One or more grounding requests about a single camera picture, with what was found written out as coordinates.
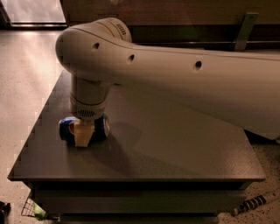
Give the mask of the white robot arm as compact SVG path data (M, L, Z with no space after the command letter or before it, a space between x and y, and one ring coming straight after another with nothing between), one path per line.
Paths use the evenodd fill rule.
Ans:
M136 45L115 17L77 24L57 38L72 75L70 109L93 132L120 84L164 95L271 140L280 137L280 59L275 54Z

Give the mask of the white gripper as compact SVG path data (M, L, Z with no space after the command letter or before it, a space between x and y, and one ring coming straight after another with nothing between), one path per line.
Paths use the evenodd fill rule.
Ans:
M78 119L70 122L76 147L87 147L94 133L92 121L99 119L105 110L112 83L92 81L71 75L70 111Z

